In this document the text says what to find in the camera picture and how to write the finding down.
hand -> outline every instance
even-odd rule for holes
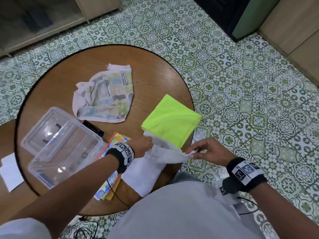
[[[186,154],[191,151],[197,151],[197,153],[191,154],[189,157],[192,159],[203,159],[216,165],[226,165],[236,158],[237,156],[230,152],[227,148],[221,145],[215,138],[206,138],[195,142],[187,150]]]
[[[126,142],[134,150],[134,158],[144,157],[146,151],[153,147],[152,137],[133,138]]]

folded yellow fabric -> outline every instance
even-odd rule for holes
[[[165,95],[142,124],[142,129],[181,148],[201,120],[201,115]]]

forearm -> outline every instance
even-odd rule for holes
[[[99,159],[50,189],[13,220],[34,218],[46,225],[53,239],[57,238],[118,166],[118,160],[112,155]]]
[[[318,238],[319,226],[267,183],[249,193],[281,239]]]

clear plastic container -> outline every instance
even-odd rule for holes
[[[28,170],[51,189],[98,160],[106,146],[96,133],[70,120],[30,162]]]
[[[21,142],[22,147],[33,155],[37,155],[61,127],[70,120],[77,119],[58,107],[51,107],[24,137]]]

white sleeve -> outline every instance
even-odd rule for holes
[[[1,225],[0,239],[51,239],[51,235],[40,221],[24,218]]]

